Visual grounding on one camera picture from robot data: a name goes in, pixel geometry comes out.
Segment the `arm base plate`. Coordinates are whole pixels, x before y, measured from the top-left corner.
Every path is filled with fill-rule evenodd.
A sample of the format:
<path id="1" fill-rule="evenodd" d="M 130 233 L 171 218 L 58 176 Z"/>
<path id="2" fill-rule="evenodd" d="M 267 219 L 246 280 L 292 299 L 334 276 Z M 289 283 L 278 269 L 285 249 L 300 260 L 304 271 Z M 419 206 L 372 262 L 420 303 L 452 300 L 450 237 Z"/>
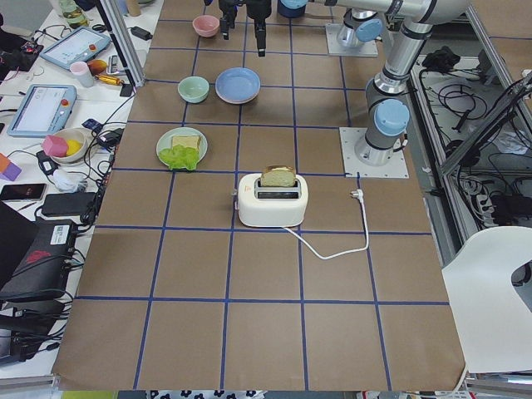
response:
<path id="1" fill-rule="evenodd" d="M 401 141 L 388 150 L 377 150 L 366 142 L 366 128 L 340 127 L 340 142 L 346 177 L 408 179 Z"/>
<path id="2" fill-rule="evenodd" d="M 328 23 L 325 28 L 330 55 L 342 57 L 378 56 L 375 40 L 361 42 L 355 31 L 343 23 Z"/>

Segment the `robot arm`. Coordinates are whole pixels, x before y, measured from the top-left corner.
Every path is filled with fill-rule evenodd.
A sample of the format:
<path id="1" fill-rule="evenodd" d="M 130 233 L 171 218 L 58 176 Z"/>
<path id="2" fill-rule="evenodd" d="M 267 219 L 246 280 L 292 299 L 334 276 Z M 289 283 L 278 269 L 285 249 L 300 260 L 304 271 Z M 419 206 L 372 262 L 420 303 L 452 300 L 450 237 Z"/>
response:
<path id="1" fill-rule="evenodd" d="M 402 101 L 402 95 L 415 60 L 430 37 L 432 28 L 459 17 L 470 6 L 470 2 L 324 1 L 323 4 L 404 17 L 382 70 L 367 84 L 368 127 L 365 135 L 354 145 L 356 157 L 362 163 L 383 166 L 392 157 L 393 146 L 405 132 L 410 120 L 410 112 Z"/>
<path id="2" fill-rule="evenodd" d="M 254 21 L 254 35 L 257 49 L 261 57 L 266 51 L 266 19 L 272 13 L 271 1 L 218 1 L 222 17 L 219 29 L 224 40 L 229 40 L 229 30 L 235 28 L 235 18 L 238 8 L 245 6 L 249 18 Z M 370 42 L 381 35 L 383 24 L 377 18 L 376 12 L 370 12 L 366 17 L 356 16 L 355 8 L 348 7 L 343 18 L 343 26 L 353 32 L 353 37 L 359 42 Z"/>

